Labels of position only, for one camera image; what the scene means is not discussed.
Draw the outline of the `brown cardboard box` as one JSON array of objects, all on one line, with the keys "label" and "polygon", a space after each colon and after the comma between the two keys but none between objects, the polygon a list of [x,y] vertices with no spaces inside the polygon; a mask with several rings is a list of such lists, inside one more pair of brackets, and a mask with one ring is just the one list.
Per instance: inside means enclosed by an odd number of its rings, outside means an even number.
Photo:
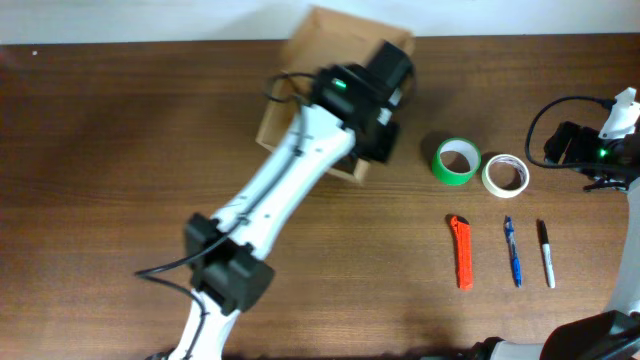
[{"label": "brown cardboard box", "polygon": [[[333,64],[366,65],[383,40],[409,56],[414,52],[415,38],[410,30],[316,6],[283,46],[280,54],[281,71],[315,73],[319,68]],[[256,142],[274,151],[286,134],[294,112],[294,104],[269,102]],[[371,162],[344,160],[329,170],[328,174],[362,184]]]}]

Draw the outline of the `black and white marker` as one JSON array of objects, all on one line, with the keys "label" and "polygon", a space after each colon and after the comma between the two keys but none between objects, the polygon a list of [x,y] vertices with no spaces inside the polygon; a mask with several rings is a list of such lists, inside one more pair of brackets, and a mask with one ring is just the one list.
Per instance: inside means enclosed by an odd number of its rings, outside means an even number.
[{"label": "black and white marker", "polygon": [[550,288],[556,287],[555,274],[552,263],[551,246],[549,243],[546,224],[543,220],[537,220],[537,228],[541,245],[542,257],[544,262],[547,284]]}]

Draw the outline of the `green tape roll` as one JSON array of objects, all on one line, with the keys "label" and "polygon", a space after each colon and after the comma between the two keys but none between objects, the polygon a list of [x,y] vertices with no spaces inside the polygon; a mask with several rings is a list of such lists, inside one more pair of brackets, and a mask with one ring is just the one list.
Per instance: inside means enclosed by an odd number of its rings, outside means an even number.
[{"label": "green tape roll", "polygon": [[[441,155],[445,152],[454,152],[461,155],[468,163],[469,170],[455,172],[444,165]],[[481,165],[481,154],[477,146],[464,138],[454,137],[442,142],[434,153],[432,172],[435,177],[448,186],[460,186],[467,183],[477,172]]]}]

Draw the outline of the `blue pen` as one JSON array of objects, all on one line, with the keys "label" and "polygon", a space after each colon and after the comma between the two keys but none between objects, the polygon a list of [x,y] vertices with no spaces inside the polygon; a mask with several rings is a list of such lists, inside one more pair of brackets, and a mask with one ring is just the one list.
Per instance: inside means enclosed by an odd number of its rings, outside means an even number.
[{"label": "blue pen", "polygon": [[512,218],[510,216],[505,217],[504,232],[505,232],[506,242],[509,247],[509,256],[510,256],[510,263],[512,268],[514,284],[518,288],[521,288],[522,287],[521,265],[520,265],[519,255],[517,252],[515,229],[513,226]]}]

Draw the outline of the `cream masking tape roll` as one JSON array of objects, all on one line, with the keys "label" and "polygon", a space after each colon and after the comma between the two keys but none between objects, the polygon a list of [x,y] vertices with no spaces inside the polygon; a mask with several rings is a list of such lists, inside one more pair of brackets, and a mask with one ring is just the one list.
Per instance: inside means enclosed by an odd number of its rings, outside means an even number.
[{"label": "cream masking tape roll", "polygon": [[[490,175],[491,167],[495,164],[506,164],[512,167],[520,178],[520,185],[513,190],[508,190],[498,186]],[[493,156],[483,168],[482,182],[487,191],[492,195],[503,199],[514,198],[520,195],[528,187],[530,182],[530,171],[521,159],[510,154],[498,154]]]}]

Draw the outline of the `orange utility knife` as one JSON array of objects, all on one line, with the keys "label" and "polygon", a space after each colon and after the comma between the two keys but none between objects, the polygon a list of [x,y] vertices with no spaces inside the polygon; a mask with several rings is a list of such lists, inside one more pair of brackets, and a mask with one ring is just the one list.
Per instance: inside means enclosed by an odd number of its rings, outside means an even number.
[{"label": "orange utility knife", "polygon": [[472,236],[470,223],[461,216],[452,215],[449,219],[455,242],[456,278],[458,288],[469,291],[473,288]]}]

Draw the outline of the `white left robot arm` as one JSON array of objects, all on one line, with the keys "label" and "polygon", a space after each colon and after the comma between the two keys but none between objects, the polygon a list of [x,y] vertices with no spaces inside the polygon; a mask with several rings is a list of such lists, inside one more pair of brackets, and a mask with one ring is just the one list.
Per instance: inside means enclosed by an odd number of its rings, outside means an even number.
[{"label": "white left robot arm", "polygon": [[184,228],[191,310],[173,359],[218,359],[238,316],[272,282],[266,264],[288,218],[336,163],[384,163],[395,144],[391,119],[414,74],[410,57],[385,42],[365,65],[336,64],[313,74],[307,102],[263,166],[227,205],[194,214]]}]

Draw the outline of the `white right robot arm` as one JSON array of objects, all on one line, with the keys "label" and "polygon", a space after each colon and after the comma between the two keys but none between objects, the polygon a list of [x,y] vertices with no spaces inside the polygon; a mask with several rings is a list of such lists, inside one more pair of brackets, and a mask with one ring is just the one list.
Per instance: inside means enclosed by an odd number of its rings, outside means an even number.
[{"label": "white right robot arm", "polygon": [[586,191],[613,188],[627,194],[629,226],[615,289],[603,313],[555,329],[543,344],[499,337],[474,345],[469,359],[631,359],[639,352],[639,133],[565,122],[545,144],[543,168],[569,168],[593,177]]}]

